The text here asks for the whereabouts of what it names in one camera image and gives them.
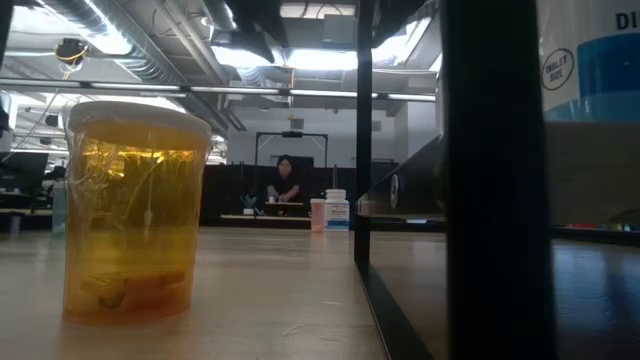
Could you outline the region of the white bottle tablet size label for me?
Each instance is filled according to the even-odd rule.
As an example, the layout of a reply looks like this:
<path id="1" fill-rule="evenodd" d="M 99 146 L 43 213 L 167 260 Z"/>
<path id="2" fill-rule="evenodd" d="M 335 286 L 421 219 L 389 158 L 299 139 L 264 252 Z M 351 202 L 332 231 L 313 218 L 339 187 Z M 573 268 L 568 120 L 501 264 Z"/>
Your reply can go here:
<path id="1" fill-rule="evenodd" d="M 640 0 L 537 0 L 548 121 L 640 123 Z"/>

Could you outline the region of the person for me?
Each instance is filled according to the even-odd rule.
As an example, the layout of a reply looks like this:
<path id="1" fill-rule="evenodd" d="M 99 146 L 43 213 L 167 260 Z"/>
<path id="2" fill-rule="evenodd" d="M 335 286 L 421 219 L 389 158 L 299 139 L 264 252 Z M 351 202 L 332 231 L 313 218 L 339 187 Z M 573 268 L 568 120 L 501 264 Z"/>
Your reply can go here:
<path id="1" fill-rule="evenodd" d="M 302 203 L 302 190 L 298 172 L 292 158 L 281 155 L 278 158 L 277 176 L 267 186 L 267 196 L 281 203 Z"/>

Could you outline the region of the small pink vial white cap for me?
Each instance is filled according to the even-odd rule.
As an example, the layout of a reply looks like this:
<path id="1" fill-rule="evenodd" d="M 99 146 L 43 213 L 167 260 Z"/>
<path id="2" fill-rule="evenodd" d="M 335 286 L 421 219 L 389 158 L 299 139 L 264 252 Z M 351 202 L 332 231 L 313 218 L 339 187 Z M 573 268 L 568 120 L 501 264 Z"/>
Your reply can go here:
<path id="1" fill-rule="evenodd" d="M 313 233 L 322 233 L 324 231 L 324 199 L 310 200 L 310 223 Z"/>

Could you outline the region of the white supplement bottle blue band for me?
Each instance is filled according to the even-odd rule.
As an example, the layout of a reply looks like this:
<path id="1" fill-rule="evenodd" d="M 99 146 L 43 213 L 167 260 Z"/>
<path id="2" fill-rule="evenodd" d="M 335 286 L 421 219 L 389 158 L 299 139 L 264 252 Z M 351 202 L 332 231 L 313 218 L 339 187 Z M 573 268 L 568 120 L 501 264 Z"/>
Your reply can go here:
<path id="1" fill-rule="evenodd" d="M 350 203 L 343 189 L 328 189 L 324 203 L 324 230 L 348 231 L 350 228 Z"/>

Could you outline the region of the black background partition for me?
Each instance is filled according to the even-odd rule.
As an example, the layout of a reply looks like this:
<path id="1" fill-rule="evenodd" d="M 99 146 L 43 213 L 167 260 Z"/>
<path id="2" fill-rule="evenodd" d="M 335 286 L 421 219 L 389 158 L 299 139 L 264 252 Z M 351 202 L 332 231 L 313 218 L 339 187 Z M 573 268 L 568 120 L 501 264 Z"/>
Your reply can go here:
<path id="1" fill-rule="evenodd" d="M 271 207 L 267 186 L 277 176 L 277 168 L 248 164 L 208 165 L 205 167 L 200 220 L 236 219 L 296 219 L 310 221 L 310 200 L 322 198 L 325 191 L 344 189 L 347 199 L 355 202 L 356 170 L 344 167 L 309 167 L 296 164 L 304 205 L 301 207 Z M 241 198 L 250 194 L 257 198 L 254 216 L 243 214 Z"/>

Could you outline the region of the grey ceiling box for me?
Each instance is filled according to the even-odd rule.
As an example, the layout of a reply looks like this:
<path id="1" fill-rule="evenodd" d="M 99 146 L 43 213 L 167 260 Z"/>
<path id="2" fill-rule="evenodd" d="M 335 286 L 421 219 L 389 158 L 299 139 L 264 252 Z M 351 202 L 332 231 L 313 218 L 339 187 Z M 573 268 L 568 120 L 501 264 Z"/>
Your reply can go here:
<path id="1" fill-rule="evenodd" d="M 325 48 L 352 50 L 355 44 L 356 19 L 353 16 L 326 14 L 322 43 Z"/>

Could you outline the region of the orange pill bottle white cap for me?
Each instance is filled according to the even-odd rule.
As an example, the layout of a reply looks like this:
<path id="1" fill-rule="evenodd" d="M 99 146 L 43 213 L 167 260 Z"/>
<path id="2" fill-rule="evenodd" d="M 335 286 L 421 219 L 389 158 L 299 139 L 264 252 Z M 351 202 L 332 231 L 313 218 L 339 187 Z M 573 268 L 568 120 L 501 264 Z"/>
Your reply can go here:
<path id="1" fill-rule="evenodd" d="M 126 324 L 187 309 L 210 125 L 92 101 L 70 109 L 68 130 L 64 320 Z"/>

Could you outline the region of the white light bar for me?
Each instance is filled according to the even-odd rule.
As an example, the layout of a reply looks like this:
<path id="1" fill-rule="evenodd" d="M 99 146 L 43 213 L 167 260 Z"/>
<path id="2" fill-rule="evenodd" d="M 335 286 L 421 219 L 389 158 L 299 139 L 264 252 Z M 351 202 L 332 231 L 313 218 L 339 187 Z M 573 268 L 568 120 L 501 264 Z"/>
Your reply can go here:
<path id="1" fill-rule="evenodd" d="M 193 86 L 193 85 L 159 85 L 144 83 L 117 83 L 117 82 L 93 82 L 50 79 L 23 79 L 0 77 L 0 87 L 13 88 L 37 88 L 44 92 L 46 89 L 65 90 L 70 93 L 81 91 L 102 92 L 133 92 L 159 94 L 225 94 L 225 95 L 259 95 L 259 96 L 284 96 L 284 97 L 324 97 L 336 99 L 356 99 L 355 91 L 338 90 L 311 90 L 289 88 L 250 88 L 231 86 Z"/>

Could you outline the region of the black background rig frame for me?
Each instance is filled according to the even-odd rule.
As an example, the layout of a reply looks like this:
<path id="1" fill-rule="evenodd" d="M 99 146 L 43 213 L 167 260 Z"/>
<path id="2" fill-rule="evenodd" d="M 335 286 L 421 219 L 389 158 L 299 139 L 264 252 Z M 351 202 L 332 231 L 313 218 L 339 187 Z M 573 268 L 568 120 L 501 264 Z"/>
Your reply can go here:
<path id="1" fill-rule="evenodd" d="M 260 138 L 262 136 L 279 136 L 282 138 L 322 138 L 324 140 L 324 146 L 321 147 L 324 151 L 324 167 L 328 167 L 328 147 L 329 147 L 329 135 L 328 134 L 320 134 L 320 133 L 304 133 L 300 131 L 283 131 L 283 132 L 256 132 L 255 134 L 255 146 L 254 146 L 254 166 L 259 165 L 259 151 L 263 145 L 265 145 L 268 141 L 264 143 L 260 143 Z"/>

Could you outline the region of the black aluminium table frame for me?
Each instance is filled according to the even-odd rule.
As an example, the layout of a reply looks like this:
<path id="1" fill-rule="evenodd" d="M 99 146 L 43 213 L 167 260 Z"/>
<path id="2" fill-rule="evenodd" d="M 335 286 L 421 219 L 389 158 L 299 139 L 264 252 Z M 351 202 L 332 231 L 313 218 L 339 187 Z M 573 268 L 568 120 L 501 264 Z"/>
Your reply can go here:
<path id="1" fill-rule="evenodd" d="M 267 228 L 267 229 L 296 229 L 310 230 L 309 220 L 296 219 L 236 219 L 218 218 L 201 220 L 201 227 L 235 227 L 235 228 Z"/>

